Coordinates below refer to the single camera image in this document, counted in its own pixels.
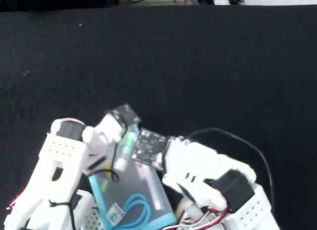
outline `electronic component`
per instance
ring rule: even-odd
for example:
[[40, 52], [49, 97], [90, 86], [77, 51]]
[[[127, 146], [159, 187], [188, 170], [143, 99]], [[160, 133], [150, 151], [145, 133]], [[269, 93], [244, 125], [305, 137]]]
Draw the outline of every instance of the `electronic component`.
[[141, 122], [140, 117], [132, 110], [128, 104], [121, 105], [111, 112], [111, 115], [116, 119], [121, 127], [126, 129], [130, 125], [138, 124]]
[[237, 170], [231, 169], [217, 180], [210, 183], [204, 180], [204, 182], [220, 191], [227, 200], [231, 213], [237, 212], [254, 195], [254, 190], [248, 179]]
[[133, 149], [132, 158], [146, 165], [160, 169], [162, 152], [167, 145], [167, 138], [147, 129], [141, 129]]
[[74, 122], [64, 121], [61, 123], [56, 135], [64, 138], [70, 138], [77, 141], [82, 141], [82, 133], [85, 129], [85, 125]]

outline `circuit board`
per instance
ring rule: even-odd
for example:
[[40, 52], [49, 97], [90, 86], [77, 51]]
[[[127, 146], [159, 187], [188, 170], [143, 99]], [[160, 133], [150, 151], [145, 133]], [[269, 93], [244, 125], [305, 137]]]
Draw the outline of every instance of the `circuit board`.
[[167, 137], [147, 129], [141, 129], [132, 151], [132, 158], [148, 166], [161, 169], [162, 152], [166, 149]]

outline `white wire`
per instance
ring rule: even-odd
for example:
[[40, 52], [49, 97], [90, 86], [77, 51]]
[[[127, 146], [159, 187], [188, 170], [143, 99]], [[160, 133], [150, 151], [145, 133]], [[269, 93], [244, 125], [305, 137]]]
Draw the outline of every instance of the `white wire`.
[[218, 218], [216, 218], [215, 220], [213, 220], [213, 221], [211, 221], [211, 222], [209, 222], [209, 223], [207, 223], [207, 224], [201, 225], [201, 226], [199, 226], [199, 227], [197, 227], [197, 228], [191, 229], [191, 230], [201, 230], [201, 229], [205, 229], [206, 227], [211, 228], [211, 227], [213, 227], [214, 225], [219, 224], [220, 221], [223, 219], [223, 217], [225, 216], [226, 213], [227, 213], [227, 211], [224, 210], [224, 211], [222, 211], [222, 213], [218, 216]]
[[178, 224], [178, 225], [174, 225], [174, 226], [168, 226], [168, 227], [164, 227], [162, 230], [171, 230], [171, 229], [176, 229], [176, 228], [180, 228], [180, 227], [194, 227], [197, 226], [198, 224], [201, 223], [201, 221], [207, 217], [208, 214], [210, 214], [210, 211], [207, 211], [200, 219], [199, 221], [197, 221], [194, 224]]

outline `black carpet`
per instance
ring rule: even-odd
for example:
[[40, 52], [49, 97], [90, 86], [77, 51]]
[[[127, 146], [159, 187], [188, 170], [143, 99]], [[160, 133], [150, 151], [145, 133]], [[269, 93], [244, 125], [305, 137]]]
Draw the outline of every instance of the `black carpet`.
[[[316, 225], [317, 7], [151, 7], [0, 14], [0, 213], [51, 122], [130, 103], [164, 135], [220, 127], [263, 150], [284, 230]], [[248, 162], [222, 135], [198, 138]]]

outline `blue cable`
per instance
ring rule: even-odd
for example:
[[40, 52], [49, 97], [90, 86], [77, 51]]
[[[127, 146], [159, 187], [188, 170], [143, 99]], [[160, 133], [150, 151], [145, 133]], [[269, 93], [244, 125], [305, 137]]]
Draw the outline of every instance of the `blue cable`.
[[151, 217], [151, 208], [146, 197], [142, 194], [134, 194], [130, 196], [123, 205], [122, 210], [125, 213], [128, 213], [134, 206], [138, 204], [141, 204], [144, 207], [138, 219], [132, 223], [114, 227], [113, 230], [140, 230], [149, 222]]

